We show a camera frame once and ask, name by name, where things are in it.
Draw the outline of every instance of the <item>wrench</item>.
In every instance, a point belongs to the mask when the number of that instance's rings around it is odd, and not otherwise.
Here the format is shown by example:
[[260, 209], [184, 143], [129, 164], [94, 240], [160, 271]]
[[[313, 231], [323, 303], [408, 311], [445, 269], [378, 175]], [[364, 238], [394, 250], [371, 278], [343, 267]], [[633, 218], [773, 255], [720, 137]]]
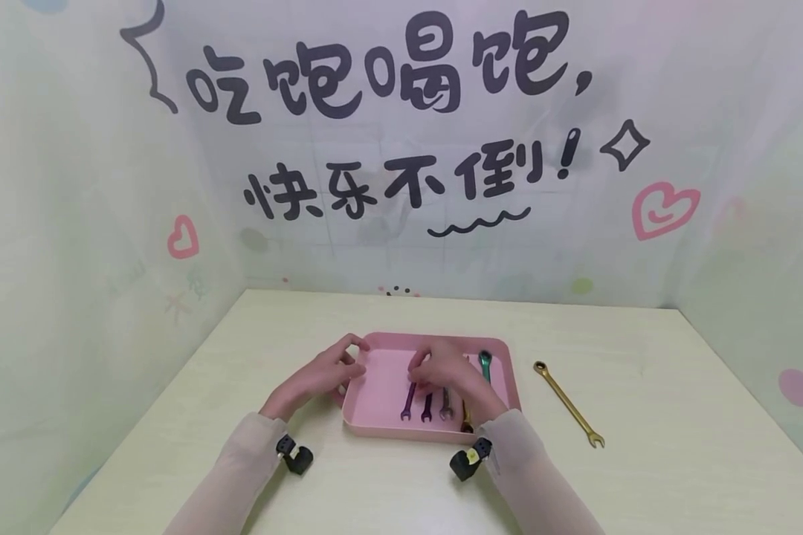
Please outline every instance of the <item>wrench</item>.
[[450, 400], [450, 389], [443, 389], [443, 406], [440, 409], [440, 419], [446, 422], [446, 418], [454, 419], [454, 409]]
[[485, 380], [488, 384], [491, 383], [491, 359], [494, 356], [490, 353], [490, 351], [486, 351], [482, 349], [479, 351], [479, 364], [482, 366], [482, 375], [485, 376]]
[[555, 393], [559, 396], [563, 405], [565, 405], [568, 412], [571, 412], [571, 416], [574, 416], [574, 419], [580, 424], [580, 427], [583, 428], [584, 432], [586, 432], [586, 436], [589, 439], [589, 444], [592, 444], [592, 447], [598, 447], [598, 444], [601, 444], [601, 447], [604, 446], [604, 438], [601, 437], [598, 433], [592, 430], [592, 427], [589, 426], [589, 423], [586, 421], [586, 418], [583, 418], [580, 411], [577, 410], [577, 407], [574, 406], [574, 403], [571, 402], [570, 399], [567, 399], [567, 396], [563, 392], [563, 389], [559, 388], [557, 382], [552, 375], [550, 375], [550, 370], [547, 369], [547, 364], [544, 364], [541, 360], [536, 362], [532, 365], [532, 368], [540, 375], [544, 377], [544, 380], [550, 385], [550, 388], [553, 389]]
[[425, 409], [422, 411], [422, 421], [425, 422], [425, 419], [428, 418], [428, 421], [431, 421], [431, 396], [434, 394], [429, 394], [425, 396]]
[[401, 411], [401, 421], [404, 421], [405, 416], [410, 421], [410, 406], [413, 403], [413, 391], [416, 390], [416, 383], [410, 384], [410, 389], [407, 391], [407, 401], [404, 402], [404, 410]]
[[467, 404], [464, 400], [460, 401], [460, 406], [462, 407], [462, 411], [464, 411], [464, 421], [460, 424], [460, 432], [462, 433], [472, 433], [473, 429], [473, 422], [470, 419], [470, 410], [467, 409]]

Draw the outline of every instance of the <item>wrist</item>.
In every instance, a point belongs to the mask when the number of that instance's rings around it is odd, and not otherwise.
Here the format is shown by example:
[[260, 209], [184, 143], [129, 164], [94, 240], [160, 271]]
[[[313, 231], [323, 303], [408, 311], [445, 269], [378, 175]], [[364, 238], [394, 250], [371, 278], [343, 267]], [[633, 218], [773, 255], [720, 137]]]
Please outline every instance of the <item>wrist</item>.
[[454, 390], [467, 401], [471, 417], [477, 427], [509, 411], [491, 384], [478, 371], [459, 380]]
[[268, 396], [259, 414], [270, 419], [279, 418], [288, 423], [294, 412], [300, 409], [300, 405], [299, 396], [283, 383]]

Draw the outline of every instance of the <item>wavy line drawing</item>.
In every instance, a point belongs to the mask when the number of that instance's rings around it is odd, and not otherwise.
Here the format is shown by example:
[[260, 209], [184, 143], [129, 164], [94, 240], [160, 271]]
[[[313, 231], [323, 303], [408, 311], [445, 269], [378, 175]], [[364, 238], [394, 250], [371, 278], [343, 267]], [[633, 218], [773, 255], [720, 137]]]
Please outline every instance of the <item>wavy line drawing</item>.
[[164, 103], [164, 105], [170, 108], [170, 111], [173, 114], [176, 114], [178, 113], [178, 106], [176, 106], [175, 102], [170, 100], [169, 97], [158, 91], [158, 69], [155, 68], [155, 63], [152, 61], [152, 58], [149, 57], [146, 49], [144, 49], [143, 45], [139, 44], [139, 41], [137, 40], [160, 28], [161, 23], [163, 22], [164, 0], [158, 0], [158, 6], [155, 7], [155, 15], [153, 15], [148, 22], [144, 22], [143, 24], [133, 28], [122, 28], [119, 30], [119, 35], [127, 44], [131, 45], [131, 47], [143, 57], [143, 61], [146, 62], [146, 67], [149, 69], [149, 77], [152, 78], [152, 88], [149, 89], [149, 96], [154, 98], [154, 100], [160, 100]]
[[456, 225], [450, 225], [446, 227], [446, 230], [443, 230], [442, 232], [436, 232], [431, 229], [429, 229], [426, 232], [428, 232], [429, 235], [434, 236], [435, 238], [442, 238], [450, 235], [452, 232], [457, 232], [457, 233], [473, 232], [475, 227], [489, 227], [489, 229], [492, 229], [493, 227], [496, 227], [498, 224], [503, 223], [503, 219], [508, 219], [509, 221], [520, 221], [521, 219], [524, 219], [527, 215], [529, 215], [530, 212], [532, 212], [532, 207], [526, 207], [526, 209], [523, 212], [519, 213], [518, 215], [508, 213], [506, 212], [506, 210], [503, 210], [499, 214], [497, 219], [493, 221], [486, 221], [481, 218], [476, 218], [476, 220], [473, 221], [473, 224], [471, 224], [469, 227], [458, 227]]

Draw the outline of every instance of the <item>green dot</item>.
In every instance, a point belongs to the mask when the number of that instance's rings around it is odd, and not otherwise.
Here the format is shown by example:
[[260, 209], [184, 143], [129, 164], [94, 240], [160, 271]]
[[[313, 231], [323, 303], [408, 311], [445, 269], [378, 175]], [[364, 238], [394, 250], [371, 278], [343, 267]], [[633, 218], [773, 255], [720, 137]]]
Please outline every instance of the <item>green dot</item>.
[[571, 293], [573, 294], [588, 294], [592, 291], [592, 279], [587, 279], [585, 276], [571, 282]]

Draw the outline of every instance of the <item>left hand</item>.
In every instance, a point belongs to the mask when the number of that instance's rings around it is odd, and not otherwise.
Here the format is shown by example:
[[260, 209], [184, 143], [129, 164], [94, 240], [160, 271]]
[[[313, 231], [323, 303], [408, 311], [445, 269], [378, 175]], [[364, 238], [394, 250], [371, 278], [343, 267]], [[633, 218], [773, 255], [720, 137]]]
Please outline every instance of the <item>left hand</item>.
[[366, 373], [366, 366], [355, 362], [347, 351], [351, 345], [362, 351], [369, 350], [369, 344], [362, 338], [356, 334], [345, 334], [339, 342], [324, 349], [293, 376], [285, 379], [271, 393], [259, 414], [288, 422], [297, 409], [322, 394], [330, 394], [341, 406], [344, 396], [339, 393], [339, 387], [347, 388], [351, 379]]

